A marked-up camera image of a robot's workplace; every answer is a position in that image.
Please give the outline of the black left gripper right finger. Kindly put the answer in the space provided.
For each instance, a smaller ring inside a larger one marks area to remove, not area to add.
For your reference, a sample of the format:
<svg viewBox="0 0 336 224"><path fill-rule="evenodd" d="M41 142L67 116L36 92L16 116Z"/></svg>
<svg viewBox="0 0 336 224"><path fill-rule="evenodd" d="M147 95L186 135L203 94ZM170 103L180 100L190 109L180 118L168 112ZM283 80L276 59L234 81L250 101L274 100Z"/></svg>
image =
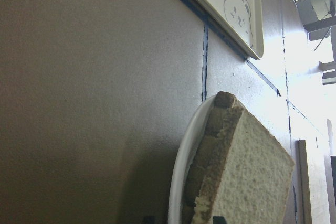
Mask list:
<svg viewBox="0 0 336 224"><path fill-rule="evenodd" d="M226 219L224 216L213 216L212 224L226 224Z"/></svg>

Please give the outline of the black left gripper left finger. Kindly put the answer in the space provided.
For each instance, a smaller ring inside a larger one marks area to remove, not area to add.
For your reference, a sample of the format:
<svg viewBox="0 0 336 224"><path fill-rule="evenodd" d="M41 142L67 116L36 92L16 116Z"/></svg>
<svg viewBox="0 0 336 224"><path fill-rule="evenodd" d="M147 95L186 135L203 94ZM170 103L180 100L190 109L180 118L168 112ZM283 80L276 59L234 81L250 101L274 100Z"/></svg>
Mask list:
<svg viewBox="0 0 336 224"><path fill-rule="evenodd" d="M155 224L155 216L144 216L142 224Z"/></svg>

